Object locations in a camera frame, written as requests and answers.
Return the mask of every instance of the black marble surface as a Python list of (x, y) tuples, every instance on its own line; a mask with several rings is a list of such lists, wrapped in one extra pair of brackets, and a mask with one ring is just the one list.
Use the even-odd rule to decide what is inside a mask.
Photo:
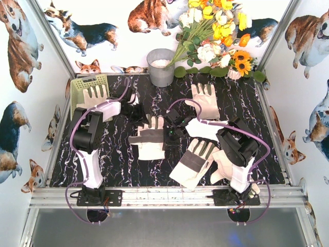
[[(115, 90), (124, 81), (124, 77), (123, 75), (108, 76), (110, 91)], [(229, 120), (235, 116), (244, 119), (249, 128), (271, 147), (271, 154), (265, 161), (260, 163), (257, 172), (253, 174), (253, 178), (255, 180), (263, 178), (270, 184), (284, 183), (282, 171), (277, 161), (252, 80), (240, 79), (234, 82), (232, 80), (227, 81), (224, 78), (212, 78), (209, 75), (195, 74), (181, 79), (175, 78), (171, 86), (158, 88), (151, 84), (148, 75), (133, 75), (130, 78), (133, 87), (140, 94), (145, 112), (157, 116), (164, 115), (166, 109), (175, 100), (192, 98), (192, 83), (214, 84), (221, 120)], [(195, 114), (194, 108), (186, 105), (183, 101), (176, 104), (174, 108), (186, 115)], [(50, 181), (51, 187), (66, 187), (71, 182), (83, 180), (79, 159), (69, 147), (69, 137), (67, 136), (69, 124), (70, 119), (68, 117)], [(113, 121), (104, 123), (99, 163), (106, 186), (178, 186), (177, 182), (169, 178), (169, 174), (183, 156), (192, 138), (183, 137), (181, 146), (166, 151), (164, 160), (139, 161), (137, 146), (131, 146), (128, 142), (128, 137), (136, 134), (137, 128), (124, 117), (114, 117)], [(265, 152), (265, 147), (261, 147), (256, 160)], [(217, 165), (214, 162), (199, 185), (211, 185), (210, 174), (216, 169)], [(226, 183), (227, 181), (220, 181), (217, 184)]]

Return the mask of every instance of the corgi wallpaper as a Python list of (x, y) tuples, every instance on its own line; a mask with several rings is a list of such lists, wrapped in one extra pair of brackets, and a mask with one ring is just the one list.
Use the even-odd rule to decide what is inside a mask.
[(43, 185), (69, 73), (24, 0), (0, 1), (1, 246), (19, 246), (31, 193)]
[[(289, 0), (242, 0), (253, 25), (239, 31), (251, 40), (244, 48), (259, 62)], [(39, 0), (52, 31), (76, 73), (145, 73), (147, 54), (156, 48), (175, 50), (178, 18), (188, 0), (127, 0), (84, 4), (78, 0)], [(187, 62), (177, 66), (189, 67)]]
[(317, 246), (329, 246), (328, 9), (328, 1), (301, 1), (265, 66), (286, 169), (292, 184), (306, 180), (317, 215)]

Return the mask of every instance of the corgi illustration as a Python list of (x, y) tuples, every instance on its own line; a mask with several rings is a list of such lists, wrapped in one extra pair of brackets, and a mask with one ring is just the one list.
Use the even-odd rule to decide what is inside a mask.
[(44, 13), (65, 44), (77, 49), (77, 52), (81, 52), (83, 57), (87, 55), (88, 48), (105, 41), (109, 41), (113, 45), (112, 50), (117, 49), (116, 31), (118, 27), (112, 24), (78, 25), (71, 20), (72, 14), (68, 11), (57, 10), (53, 2), (44, 10)]
[(20, 127), (29, 128), (31, 124), (21, 104), (14, 101), (9, 104), (0, 121), (0, 183), (10, 175), (22, 175), (22, 167), (17, 163), (19, 154)]
[(278, 129), (280, 141), (282, 144), (283, 154), (284, 154), (287, 162), (291, 165), (294, 165), (297, 162), (304, 160), (306, 158), (306, 155), (299, 152), (296, 148), (296, 144), (295, 144), (296, 131), (292, 131), (289, 138), (284, 138), (283, 133), (281, 131), (278, 116), (273, 107), (270, 106), (270, 109), (271, 109), (276, 127)]
[(297, 17), (288, 26), (285, 40), (295, 52), (294, 68), (298, 62), (305, 66), (304, 76), (309, 78), (311, 67), (320, 63), (329, 54), (329, 11), (318, 18), (313, 15)]
[(131, 32), (149, 33), (160, 29), (164, 36), (178, 25), (178, 18), (188, 10), (187, 0), (144, 0), (129, 15), (128, 26)]
[(60, 122), (60, 118), (61, 118), (61, 109), (60, 109), (59, 105), (57, 104), (55, 107), (55, 113), (54, 113), (53, 118), (50, 121), (50, 124), (48, 127), (48, 135), (41, 147), (42, 151), (48, 151), (52, 148), (52, 144), (56, 137), (57, 127)]
[(309, 130), (305, 130), (305, 143), (321, 142), (329, 135), (329, 80), (327, 81), (327, 94), (314, 108), (309, 117)]
[[(234, 13), (234, 22), (239, 23), (238, 13), (242, 9), (242, 4), (233, 4), (232, 13)], [(261, 42), (256, 47), (261, 47), (266, 41), (268, 41), (275, 33), (279, 22), (272, 18), (255, 19), (252, 20), (252, 27), (246, 28), (243, 31), (239, 30), (239, 26), (233, 33), (234, 45), (239, 45), (240, 39), (245, 34), (250, 34), (250, 38), (260, 38)]]
[(0, 21), (5, 23), (9, 33), (8, 62), (9, 73), (16, 88), (25, 93), (32, 82), (34, 68), (40, 70), (39, 51), (43, 44), (38, 44), (34, 31), (15, 0), (0, 2)]
[(95, 59), (90, 65), (78, 61), (76, 61), (76, 65), (79, 67), (81, 74), (102, 73), (97, 59)]
[(31, 177), (26, 184), (23, 185), (21, 192), (33, 192), (34, 188), (42, 186), (44, 179), (44, 171), (34, 160), (30, 159)]
[(115, 73), (147, 73), (147, 72), (149, 72), (149, 68), (138, 67), (138, 66), (130, 66), (128, 68), (119, 67), (119, 66), (111, 66), (111, 69)]

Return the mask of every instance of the white wall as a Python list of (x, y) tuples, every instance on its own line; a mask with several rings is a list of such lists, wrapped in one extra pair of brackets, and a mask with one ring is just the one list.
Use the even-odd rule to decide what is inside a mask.
[(57, 57), (50, 41), (46, 38), (39, 23), (31, 12), (26, 1), (19, 4), (27, 15), (39, 43), (44, 50), (39, 52), (38, 61), (42, 62), (41, 70), (34, 69), (33, 81), (27, 92), (15, 88), (9, 74), (8, 65), (8, 32), (5, 24), (0, 22), (0, 65), (1, 65), (1, 99), (0, 119), (4, 109), (12, 101), (19, 102), (31, 124), (31, 132), (20, 127), (19, 154), (17, 162), (22, 167), (22, 175), (10, 176), (0, 184), (0, 246), (18, 246), (26, 220), (31, 193), (22, 193), (22, 186), (29, 180), (31, 170), (29, 159), (36, 161), (44, 170), (47, 166), (50, 151), (41, 151), (41, 146), (48, 134), (48, 126), (53, 118), (56, 104), (63, 110), (65, 86), (69, 74)]
[[(296, 10), (294, 20), (298, 16), (322, 16), (328, 10), (328, 2), (323, 0), (302, 1)], [(305, 129), (309, 129), (309, 117), (314, 108), (327, 94), (327, 80), (329, 79), (326, 57), (310, 70), (310, 77), (304, 77), (304, 66), (300, 63), (293, 68), (295, 53), (289, 50), (284, 35), (279, 40), (269, 62), (266, 64), (266, 74), (271, 88), (266, 92), (269, 103), (275, 109), (285, 137), (296, 131), (296, 147), (306, 155), (306, 159), (294, 165), (288, 165), (293, 175), (294, 185), (298, 185), (302, 177), (306, 179), (309, 201), (316, 215), (317, 228), (323, 246), (329, 246), (327, 223), (329, 214), (329, 185), (324, 176), (329, 178), (328, 160), (316, 148), (313, 142), (305, 143), (302, 137), (307, 136)]]

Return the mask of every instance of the work glove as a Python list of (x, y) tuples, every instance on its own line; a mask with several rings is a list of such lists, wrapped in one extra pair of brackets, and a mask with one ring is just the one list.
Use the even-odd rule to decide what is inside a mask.
[(161, 160), (165, 158), (163, 148), (163, 117), (151, 117), (149, 124), (138, 126), (137, 136), (128, 137), (131, 145), (138, 145), (138, 159), (141, 161)]
[[(193, 100), (198, 102), (202, 107), (202, 112), (199, 116), (200, 119), (219, 119), (220, 112), (218, 111), (216, 92), (214, 85), (197, 85), (192, 84), (192, 97)], [(195, 108), (196, 113), (199, 114), (200, 108), (193, 102), (185, 100), (187, 105)]]
[[(228, 121), (209, 121), (211, 123), (219, 122), (221, 124), (227, 124)], [(207, 125), (205, 123), (199, 122), (196, 118), (189, 121), (185, 127), (190, 137), (202, 137), (210, 140), (218, 141), (216, 136), (218, 130), (224, 128), (222, 126)]]
[(217, 151), (215, 144), (193, 139), (169, 177), (194, 190), (213, 162), (212, 153)]
[[(228, 179), (231, 181), (233, 163), (230, 162), (230, 160), (227, 158), (224, 150), (217, 151), (213, 153), (212, 156), (218, 165), (218, 169), (210, 176), (210, 183), (214, 184), (222, 179)], [(261, 190), (259, 189), (257, 184), (251, 184), (249, 198), (253, 198), (255, 195), (258, 195), (260, 191)]]

